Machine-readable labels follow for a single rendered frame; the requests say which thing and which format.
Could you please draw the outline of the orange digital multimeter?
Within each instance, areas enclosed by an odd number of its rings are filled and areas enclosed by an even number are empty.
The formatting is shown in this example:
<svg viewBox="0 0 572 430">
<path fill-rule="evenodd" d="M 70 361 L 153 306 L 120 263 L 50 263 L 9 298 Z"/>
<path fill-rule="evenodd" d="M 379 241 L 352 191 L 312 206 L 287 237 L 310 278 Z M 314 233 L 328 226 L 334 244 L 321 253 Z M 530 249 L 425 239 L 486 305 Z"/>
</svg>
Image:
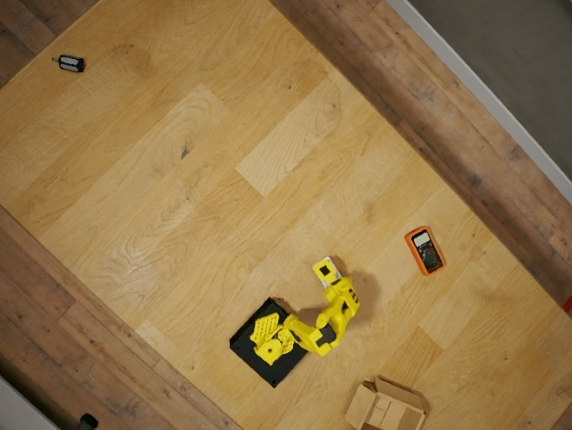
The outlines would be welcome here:
<svg viewBox="0 0 572 430">
<path fill-rule="evenodd" d="M 445 267 L 428 227 L 418 227 L 409 232 L 405 240 L 423 275 L 431 276 Z"/>
</svg>

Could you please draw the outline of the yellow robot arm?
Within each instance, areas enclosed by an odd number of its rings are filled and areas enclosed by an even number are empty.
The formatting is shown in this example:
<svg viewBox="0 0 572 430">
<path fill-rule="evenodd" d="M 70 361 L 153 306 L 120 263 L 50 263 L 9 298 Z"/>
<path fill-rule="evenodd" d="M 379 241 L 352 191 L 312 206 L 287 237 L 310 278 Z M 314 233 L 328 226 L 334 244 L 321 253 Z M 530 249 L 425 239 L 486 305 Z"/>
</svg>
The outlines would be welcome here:
<svg viewBox="0 0 572 430">
<path fill-rule="evenodd" d="M 283 326 L 281 324 L 278 325 L 279 315 L 277 313 L 258 319 L 255 323 L 254 332 L 250 336 L 250 339 L 257 344 L 257 352 L 273 363 L 282 354 L 292 350 L 294 341 L 302 348 L 321 356 L 328 353 L 331 348 L 336 347 L 340 343 L 346 331 L 346 326 L 350 318 L 355 315 L 360 303 L 344 279 L 337 278 L 329 285 L 335 293 L 334 298 L 327 309 L 323 310 L 324 313 L 320 313 L 318 316 L 317 328 L 307 326 L 293 314 L 286 318 L 285 324 L 282 324 Z M 333 329 L 327 323 L 330 318 L 333 321 Z"/>
</svg>

